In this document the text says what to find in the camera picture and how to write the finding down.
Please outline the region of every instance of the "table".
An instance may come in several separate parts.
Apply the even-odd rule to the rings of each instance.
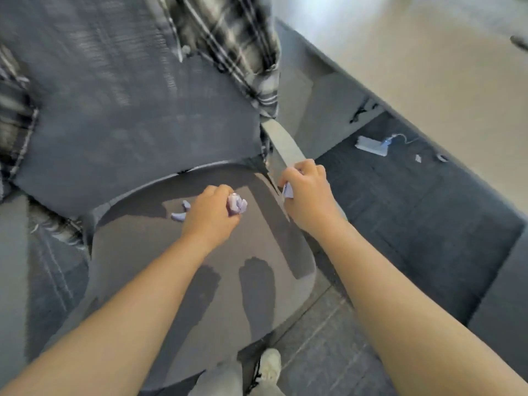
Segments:
[[[510,0],[499,18],[518,14],[516,2],[525,6]],[[471,19],[454,0],[274,0],[274,13],[528,214],[528,53],[505,25]]]

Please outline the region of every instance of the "chair backrest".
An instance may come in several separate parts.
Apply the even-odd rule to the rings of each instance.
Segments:
[[[144,0],[0,0],[0,40],[42,106],[15,183],[62,215],[260,152],[258,112],[207,61],[180,63]]]

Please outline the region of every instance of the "pants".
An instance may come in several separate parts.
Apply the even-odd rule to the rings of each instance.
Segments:
[[[277,385],[266,381],[258,384],[249,394],[250,396],[285,396]],[[205,371],[188,396],[243,395],[242,366],[235,361],[221,363],[216,368]]]

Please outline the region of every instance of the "chair seat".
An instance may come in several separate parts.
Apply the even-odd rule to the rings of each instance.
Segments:
[[[108,300],[181,235],[182,212],[208,185],[228,184],[248,202],[230,239],[204,261],[144,384],[170,386],[230,358],[283,323],[308,298],[315,261],[268,179],[246,166],[193,170],[114,205],[92,245],[96,294]]]

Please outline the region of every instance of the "forearm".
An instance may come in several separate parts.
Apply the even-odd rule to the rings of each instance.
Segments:
[[[402,395],[526,394],[528,386],[345,220],[319,237]]]
[[[176,242],[1,394],[136,395],[205,251]]]

